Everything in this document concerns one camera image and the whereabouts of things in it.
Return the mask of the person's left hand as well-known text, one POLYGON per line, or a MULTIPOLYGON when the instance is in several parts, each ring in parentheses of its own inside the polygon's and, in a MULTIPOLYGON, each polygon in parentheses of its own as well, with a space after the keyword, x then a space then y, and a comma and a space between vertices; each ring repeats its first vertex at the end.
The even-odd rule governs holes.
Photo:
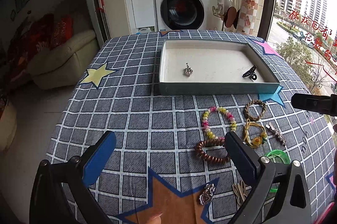
POLYGON ((147 221, 146 224, 161 224, 162 223, 162 212, 152 215, 147 221))

